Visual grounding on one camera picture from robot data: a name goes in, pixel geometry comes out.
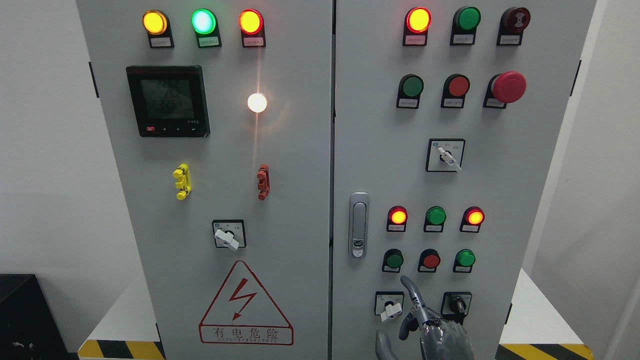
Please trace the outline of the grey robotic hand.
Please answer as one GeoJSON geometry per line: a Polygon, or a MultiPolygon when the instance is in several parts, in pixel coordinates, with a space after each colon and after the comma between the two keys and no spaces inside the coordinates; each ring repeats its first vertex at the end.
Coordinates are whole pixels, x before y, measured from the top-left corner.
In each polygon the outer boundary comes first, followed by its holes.
{"type": "Polygon", "coordinates": [[[474,360],[467,331],[426,306],[418,286],[408,276],[400,276],[400,282],[407,289],[413,307],[402,321],[398,337],[406,340],[410,331],[419,330],[423,360],[474,360]]]}

